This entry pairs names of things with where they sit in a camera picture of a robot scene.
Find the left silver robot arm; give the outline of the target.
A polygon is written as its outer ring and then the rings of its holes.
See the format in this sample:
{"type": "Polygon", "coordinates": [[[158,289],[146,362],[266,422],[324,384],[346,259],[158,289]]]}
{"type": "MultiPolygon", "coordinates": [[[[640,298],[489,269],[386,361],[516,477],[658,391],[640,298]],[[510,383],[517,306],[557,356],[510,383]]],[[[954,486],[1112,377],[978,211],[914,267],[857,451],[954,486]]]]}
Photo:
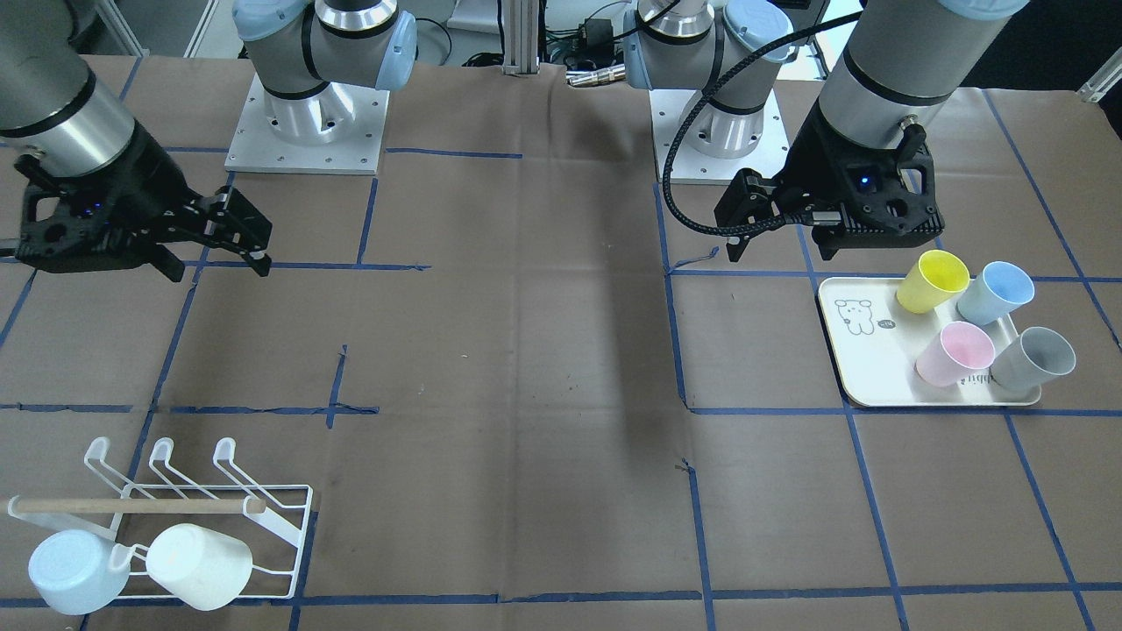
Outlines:
{"type": "Polygon", "coordinates": [[[661,175],[679,223],[747,243],[783,226],[811,227],[824,259],[842,249],[910,248],[942,234],[927,125],[962,85],[1022,1],[866,1],[857,13],[795,31],[769,1],[634,1],[625,21],[626,79],[637,89],[690,89],[661,175]],[[756,146],[778,68],[813,33],[853,24],[836,67],[772,177],[742,168],[714,208],[689,218],[671,191],[682,145],[714,159],[756,146]]]}

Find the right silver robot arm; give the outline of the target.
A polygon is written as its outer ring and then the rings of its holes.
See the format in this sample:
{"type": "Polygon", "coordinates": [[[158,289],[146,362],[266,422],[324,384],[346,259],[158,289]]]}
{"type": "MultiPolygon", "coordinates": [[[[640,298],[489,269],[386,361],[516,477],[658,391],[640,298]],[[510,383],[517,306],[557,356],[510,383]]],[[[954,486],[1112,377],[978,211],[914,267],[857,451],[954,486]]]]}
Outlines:
{"type": "MultiPolygon", "coordinates": [[[[232,185],[188,188],[180,165],[79,53],[102,21],[138,52],[205,48],[217,1],[4,1],[3,141],[25,177],[4,257],[48,274],[151,266],[180,282],[169,244],[193,241],[270,271],[270,221],[232,185]],[[139,28],[127,21],[139,17],[139,28]]],[[[232,1],[228,26],[263,88],[280,143],[327,146],[359,119],[347,89],[408,83],[415,17],[396,1],[232,1]]]]}

